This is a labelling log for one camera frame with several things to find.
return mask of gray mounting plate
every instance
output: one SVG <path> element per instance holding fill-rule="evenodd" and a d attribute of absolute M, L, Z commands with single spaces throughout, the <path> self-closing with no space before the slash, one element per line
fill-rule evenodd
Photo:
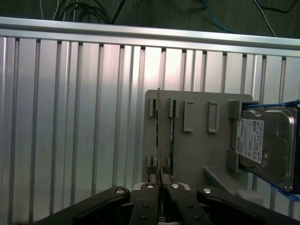
<path fill-rule="evenodd" d="M 147 181 L 147 156 L 156 152 L 156 121 L 153 108 L 157 90 L 145 95 L 142 180 Z M 171 99 L 177 100 L 178 118 L 174 144 L 173 178 L 192 190 L 209 185 L 203 166 L 225 167 L 226 150 L 232 145 L 233 122 L 228 119 L 229 100 L 252 101 L 250 95 L 161 90 L 161 162 L 169 157 Z"/>

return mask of blue cable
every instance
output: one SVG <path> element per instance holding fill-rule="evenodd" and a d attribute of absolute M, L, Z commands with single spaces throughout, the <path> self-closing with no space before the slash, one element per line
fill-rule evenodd
<path fill-rule="evenodd" d="M 208 15 L 210 16 L 210 18 L 213 20 L 213 22 L 215 22 L 215 24 L 219 27 L 219 28 L 221 28 L 222 30 L 225 30 L 225 31 L 227 31 L 227 32 L 229 32 L 229 33 L 233 33 L 233 34 L 237 34 L 236 32 L 234 32 L 234 31 L 232 31 L 232 30 L 228 30 L 228 29 L 226 29 L 225 27 L 223 27 L 214 17 L 213 17 L 213 15 L 210 13 L 210 11 L 208 10 L 208 7 L 207 7 L 207 5 L 206 5 L 206 1 L 205 0 L 202 0 L 202 3 L 203 3 L 203 5 L 204 5 L 204 7 L 205 7 L 205 9 L 206 9 L 206 11 L 207 11 L 207 13 L 208 13 Z"/>

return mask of white label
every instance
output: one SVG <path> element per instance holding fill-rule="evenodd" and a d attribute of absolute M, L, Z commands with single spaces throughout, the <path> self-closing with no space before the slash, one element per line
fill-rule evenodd
<path fill-rule="evenodd" d="M 236 152 L 259 164 L 263 152 L 263 120 L 238 120 Z"/>

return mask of ribbed metal wall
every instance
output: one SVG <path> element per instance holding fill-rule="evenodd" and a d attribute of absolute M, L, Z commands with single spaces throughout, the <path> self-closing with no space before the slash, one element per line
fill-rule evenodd
<path fill-rule="evenodd" d="M 300 58 L 0 37 L 1 224 L 141 180 L 149 89 L 299 98 Z"/>

